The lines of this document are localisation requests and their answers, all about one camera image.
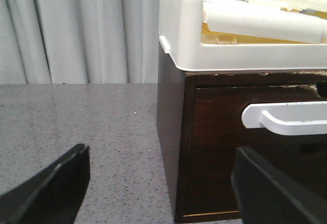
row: white plastic tray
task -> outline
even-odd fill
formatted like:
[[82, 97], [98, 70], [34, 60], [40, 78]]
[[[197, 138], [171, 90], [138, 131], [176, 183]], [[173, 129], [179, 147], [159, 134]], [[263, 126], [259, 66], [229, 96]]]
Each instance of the white plastic tray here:
[[327, 44], [202, 43], [203, 1], [223, 4], [228, 0], [160, 0], [159, 41], [177, 68], [185, 71], [327, 68]]

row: drawer front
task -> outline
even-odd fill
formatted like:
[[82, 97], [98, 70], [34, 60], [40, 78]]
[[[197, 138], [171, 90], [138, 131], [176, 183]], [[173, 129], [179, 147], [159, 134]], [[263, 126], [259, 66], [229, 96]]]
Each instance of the drawer front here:
[[[297, 164], [301, 164], [301, 145], [326, 143], [327, 135], [281, 136], [265, 128], [246, 129], [241, 121], [243, 110], [250, 104], [320, 100], [324, 99], [317, 94], [315, 85], [311, 84], [197, 88], [189, 147], [185, 214], [237, 211], [230, 176], [236, 148], [244, 145], [254, 147], [294, 179], [320, 193], [323, 184], [317, 185], [312, 179], [308, 180], [305, 173], [312, 170], [313, 162], [304, 162], [301, 171], [294, 169]], [[289, 159], [292, 159], [293, 164], [285, 165]], [[318, 177], [326, 177], [326, 172], [325, 168], [316, 171]]]

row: yellow plastic part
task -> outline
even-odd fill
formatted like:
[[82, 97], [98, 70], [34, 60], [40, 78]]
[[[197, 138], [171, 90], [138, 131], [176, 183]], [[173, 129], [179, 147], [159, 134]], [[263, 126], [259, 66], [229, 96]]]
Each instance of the yellow plastic part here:
[[281, 39], [269, 39], [240, 34], [212, 32], [206, 23], [202, 23], [201, 42], [204, 44], [304, 44], [303, 42]]

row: white drawer handle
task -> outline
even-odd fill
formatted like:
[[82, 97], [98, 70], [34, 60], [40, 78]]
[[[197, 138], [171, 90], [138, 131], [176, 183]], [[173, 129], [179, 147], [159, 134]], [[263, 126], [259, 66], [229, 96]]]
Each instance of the white drawer handle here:
[[242, 123], [287, 136], [327, 134], [327, 101], [251, 104], [242, 113]]

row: white plastic container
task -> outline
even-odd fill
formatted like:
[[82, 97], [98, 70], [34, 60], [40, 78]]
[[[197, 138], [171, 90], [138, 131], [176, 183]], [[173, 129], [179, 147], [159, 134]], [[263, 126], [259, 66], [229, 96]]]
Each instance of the white plastic container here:
[[[212, 5], [212, 11], [204, 5]], [[170, 54], [177, 68], [185, 71], [225, 71], [225, 70], [292, 70], [292, 69], [326, 69], [327, 44], [205, 44], [201, 42], [203, 22], [208, 25], [218, 22], [218, 9], [224, 4], [247, 4], [232, 0], [160, 0], [159, 41], [165, 53]], [[271, 7], [272, 12], [280, 11]], [[228, 23], [232, 10], [225, 12]], [[244, 23], [244, 18], [233, 18], [235, 23]], [[218, 31], [218, 24], [213, 31]], [[312, 28], [301, 25], [299, 32]], [[316, 37], [318, 32], [307, 31]]]

